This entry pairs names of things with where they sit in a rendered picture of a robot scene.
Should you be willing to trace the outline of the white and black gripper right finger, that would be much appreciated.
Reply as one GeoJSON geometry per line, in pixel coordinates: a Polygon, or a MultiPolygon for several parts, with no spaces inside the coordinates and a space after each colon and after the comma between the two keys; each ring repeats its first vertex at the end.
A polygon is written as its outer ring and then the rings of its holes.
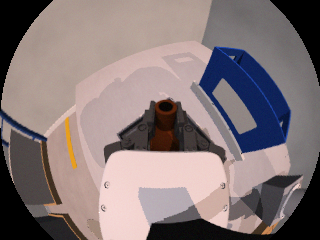
{"type": "Polygon", "coordinates": [[[177,106],[174,121],[174,134],[179,140],[179,151],[209,151],[217,154],[224,165],[225,150],[223,147],[208,143],[206,139],[195,132],[194,127],[188,123],[186,111],[182,110],[181,102],[177,106]],[[183,150],[182,150],[183,149],[183,150]]]}

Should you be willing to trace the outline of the brown glass bottle with white label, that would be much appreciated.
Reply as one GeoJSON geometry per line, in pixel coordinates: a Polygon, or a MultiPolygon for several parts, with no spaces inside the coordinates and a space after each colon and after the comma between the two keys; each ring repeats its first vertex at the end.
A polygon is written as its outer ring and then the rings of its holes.
{"type": "Polygon", "coordinates": [[[156,129],[150,151],[179,151],[179,140],[174,134],[176,110],[177,106],[171,100],[160,100],[155,104],[156,129]]]}

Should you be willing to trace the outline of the blue plastic crate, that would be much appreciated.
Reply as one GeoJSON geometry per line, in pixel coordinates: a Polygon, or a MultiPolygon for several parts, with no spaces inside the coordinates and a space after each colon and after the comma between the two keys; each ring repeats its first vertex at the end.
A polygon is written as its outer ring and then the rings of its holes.
{"type": "Polygon", "coordinates": [[[226,121],[242,153],[286,143],[291,110],[270,75],[245,50],[214,47],[199,85],[226,121]]]}

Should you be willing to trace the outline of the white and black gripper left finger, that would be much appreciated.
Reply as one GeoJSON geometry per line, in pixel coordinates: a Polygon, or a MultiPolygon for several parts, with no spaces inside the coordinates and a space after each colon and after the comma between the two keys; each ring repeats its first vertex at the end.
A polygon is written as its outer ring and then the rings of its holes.
{"type": "Polygon", "coordinates": [[[122,141],[117,141],[104,147],[105,164],[107,163],[109,156],[115,151],[150,151],[150,140],[155,136],[156,129],[155,104],[155,101],[150,101],[149,110],[145,110],[143,121],[137,126],[137,130],[126,136],[122,141]]]}

